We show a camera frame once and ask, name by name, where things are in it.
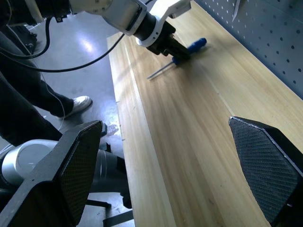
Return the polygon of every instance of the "wooden plank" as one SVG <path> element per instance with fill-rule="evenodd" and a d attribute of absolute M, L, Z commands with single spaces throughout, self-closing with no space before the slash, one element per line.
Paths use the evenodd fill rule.
<path fill-rule="evenodd" d="M 185 45 L 206 37 L 207 48 L 152 81 L 146 77 L 170 57 L 151 54 L 133 37 L 110 54 L 136 225 L 269 226 L 228 119 L 275 126 L 303 150 L 303 102 L 196 3 L 169 22 Z"/>

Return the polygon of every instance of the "shoe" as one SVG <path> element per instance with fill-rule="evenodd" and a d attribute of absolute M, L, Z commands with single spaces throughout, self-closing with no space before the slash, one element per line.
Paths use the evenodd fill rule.
<path fill-rule="evenodd" d="M 74 107 L 71 112 L 65 116 L 65 119 L 72 116 L 73 114 L 79 113 L 82 110 L 85 110 L 92 103 L 92 100 L 88 96 L 80 96 L 78 98 L 74 98 Z"/>

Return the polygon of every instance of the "blue pegboard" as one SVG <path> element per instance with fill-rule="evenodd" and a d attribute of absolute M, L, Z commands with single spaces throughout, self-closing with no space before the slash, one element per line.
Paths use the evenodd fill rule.
<path fill-rule="evenodd" d="M 303 99 L 303 0 L 196 0 Z"/>

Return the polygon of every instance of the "person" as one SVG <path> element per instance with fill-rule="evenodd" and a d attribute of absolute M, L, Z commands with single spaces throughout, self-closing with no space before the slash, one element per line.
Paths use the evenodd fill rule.
<path fill-rule="evenodd" d="M 0 32 L 0 46 L 7 51 L 22 52 Z M 35 66 L 30 60 L 18 60 Z M 14 146 L 33 139 L 59 140 L 62 134 L 33 107 L 62 118 L 85 110 L 92 100 L 88 96 L 70 99 L 53 91 L 37 71 L 28 70 L 0 56 L 0 136 Z"/>

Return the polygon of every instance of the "gray floor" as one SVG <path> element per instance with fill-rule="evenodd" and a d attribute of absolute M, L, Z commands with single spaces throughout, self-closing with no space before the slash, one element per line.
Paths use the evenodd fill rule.
<path fill-rule="evenodd" d="M 45 25 L 40 24 L 31 29 L 38 34 L 40 44 L 38 50 L 44 47 Z M 47 53 L 35 59 L 38 67 L 44 69 L 64 69 L 87 63 L 107 50 L 106 38 L 115 34 L 117 30 L 108 25 L 102 17 L 88 13 L 68 16 L 63 23 L 57 24 L 53 19 L 50 26 L 51 46 Z M 87 95 L 93 99 L 93 105 L 85 112 L 66 119 L 61 132 L 75 125 L 93 120 L 102 120 L 108 125 L 108 135 L 101 143 L 111 144 L 113 153 L 123 157 L 121 133 L 114 96 L 113 82 L 108 56 L 103 60 L 78 71 L 66 73 L 44 73 L 46 82 L 58 93 L 74 98 Z M 61 121 L 44 110 L 41 115 L 59 128 Z M 0 148 L 6 145 L 0 140 Z M 90 199 L 106 201 L 112 204 L 109 213 L 104 208 L 86 206 L 82 215 L 80 227 L 103 226 L 102 220 L 128 211 L 122 205 L 122 197 L 117 193 L 95 193 Z M 134 221 L 119 225 L 121 227 L 134 226 Z"/>

